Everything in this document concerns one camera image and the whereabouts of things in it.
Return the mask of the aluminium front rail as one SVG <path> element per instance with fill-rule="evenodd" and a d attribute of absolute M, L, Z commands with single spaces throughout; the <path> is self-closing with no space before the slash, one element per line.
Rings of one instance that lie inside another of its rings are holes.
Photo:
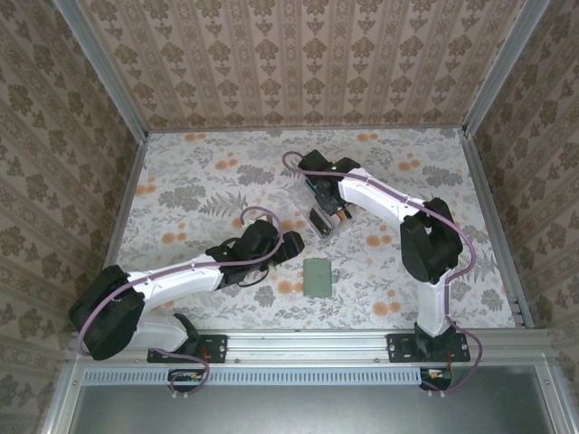
<path fill-rule="evenodd" d="M 226 365 L 386 365 L 391 335 L 405 330 L 215 330 L 227 336 Z M 482 343 L 482 366 L 535 365 L 556 360 L 545 330 L 509 328 L 472 332 Z"/>

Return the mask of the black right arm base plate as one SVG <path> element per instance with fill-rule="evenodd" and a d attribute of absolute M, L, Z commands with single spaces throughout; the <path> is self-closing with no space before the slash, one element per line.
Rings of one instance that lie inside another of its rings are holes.
<path fill-rule="evenodd" d="M 389 334 L 386 341 L 391 363 L 444 363 L 449 360 L 466 363 L 471 360 L 464 334 L 449 337 Z"/>

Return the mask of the aluminium table side rail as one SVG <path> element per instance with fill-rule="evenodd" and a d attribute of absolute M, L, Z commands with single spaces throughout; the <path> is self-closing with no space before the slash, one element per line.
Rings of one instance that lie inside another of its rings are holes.
<path fill-rule="evenodd" d="M 130 208 L 133 202 L 135 192 L 138 187 L 138 179 L 144 165 L 145 156 L 147 153 L 147 137 L 138 144 L 135 160 L 131 167 L 126 190 L 123 195 L 121 205 L 119 207 L 119 215 L 112 232 L 106 258 L 103 262 L 103 267 L 106 268 L 116 263 L 120 245 L 122 242 L 124 230 L 126 229 Z"/>
<path fill-rule="evenodd" d="M 475 142 L 466 133 L 462 133 L 460 141 L 498 263 L 498 270 L 508 295 L 509 308 L 514 317 L 515 325 L 518 328 L 534 328 L 535 323 L 510 253 L 508 241 Z"/>

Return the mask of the grey metal panel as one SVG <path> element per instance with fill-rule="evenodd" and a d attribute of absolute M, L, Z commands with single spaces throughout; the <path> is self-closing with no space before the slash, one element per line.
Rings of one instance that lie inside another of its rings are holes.
<path fill-rule="evenodd" d="M 481 368 L 456 392 L 417 386 L 83 389 L 71 434 L 555 434 L 529 367 Z"/>

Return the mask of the aluminium table back rail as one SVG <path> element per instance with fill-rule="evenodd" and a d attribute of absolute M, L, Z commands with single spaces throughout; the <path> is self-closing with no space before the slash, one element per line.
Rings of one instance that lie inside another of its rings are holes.
<path fill-rule="evenodd" d="M 207 127 L 181 129 L 149 129 L 147 135 L 153 134 L 185 134 L 185 133 L 232 133 L 232 132 L 277 132 L 277 131 L 323 131 L 323 130 L 402 130 L 402 129 L 458 129 L 463 131 L 461 124 L 421 124 L 421 125 L 346 125 L 346 126 L 281 126 L 281 127 Z"/>

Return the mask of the black card stack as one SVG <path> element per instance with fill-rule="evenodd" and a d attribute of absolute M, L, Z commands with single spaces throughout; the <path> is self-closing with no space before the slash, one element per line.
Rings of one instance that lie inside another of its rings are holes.
<path fill-rule="evenodd" d="M 333 230 L 332 223 L 327 219 L 322 210 L 312 207 L 308 219 L 321 238 L 326 238 Z"/>

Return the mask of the aluminium lower frame bar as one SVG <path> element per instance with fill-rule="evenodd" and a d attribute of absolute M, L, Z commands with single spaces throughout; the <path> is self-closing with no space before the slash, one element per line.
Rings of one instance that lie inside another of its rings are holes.
<path fill-rule="evenodd" d="M 579 434 L 579 413 L 561 367 L 545 359 L 536 367 L 549 418 L 555 434 Z"/>
<path fill-rule="evenodd" d="M 62 369 L 40 434 L 69 434 L 81 395 L 85 368 L 78 363 Z"/>

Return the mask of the aluminium frame post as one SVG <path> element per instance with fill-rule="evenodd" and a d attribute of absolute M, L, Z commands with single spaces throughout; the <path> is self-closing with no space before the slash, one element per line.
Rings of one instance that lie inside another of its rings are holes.
<path fill-rule="evenodd" d="M 549 3 L 550 0 L 525 0 L 462 124 L 466 137 L 476 134 Z"/>
<path fill-rule="evenodd" d="M 90 23 L 77 0 L 53 0 L 53 2 L 70 27 L 132 136 L 139 145 L 145 143 L 148 128 L 116 71 L 112 57 L 107 54 L 104 43 L 100 41 L 95 27 Z"/>

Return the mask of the clear plastic card tray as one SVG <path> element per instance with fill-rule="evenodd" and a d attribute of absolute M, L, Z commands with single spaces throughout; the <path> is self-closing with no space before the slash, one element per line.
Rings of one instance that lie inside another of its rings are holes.
<path fill-rule="evenodd" d="M 309 211 L 312 207 L 317 207 L 320 210 L 322 210 L 322 209 L 320 208 L 316 199 L 314 198 L 314 194 L 312 194 L 311 191 L 305 185 L 305 179 L 306 179 L 305 175 L 300 175 L 298 177 L 298 181 L 290 189 L 290 199 L 291 199 L 292 203 L 301 212 L 302 216 L 305 218 L 306 222 L 309 224 L 311 229 L 318 235 L 317 231 L 313 228 L 313 226 L 309 222 L 308 214 L 309 214 Z M 332 236 L 327 236 L 326 238 L 321 238 L 318 235 L 319 238 L 321 240 L 327 241 L 333 236 L 340 235 L 342 232 L 344 232 L 350 228 L 350 226 L 352 225 L 352 219 L 347 220 L 345 222 L 341 222 L 342 226 L 341 226 L 339 233 L 336 233 Z"/>

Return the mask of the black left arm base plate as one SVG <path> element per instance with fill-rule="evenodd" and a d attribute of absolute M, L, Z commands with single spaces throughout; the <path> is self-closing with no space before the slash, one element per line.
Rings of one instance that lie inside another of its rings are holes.
<path fill-rule="evenodd" d="M 203 359 L 206 363 L 224 363 L 227 349 L 227 335 L 199 335 L 189 337 L 173 353 L 194 356 Z M 154 349 L 148 350 L 147 361 L 149 363 L 187 363 L 186 359 L 177 358 L 174 355 L 162 355 Z"/>

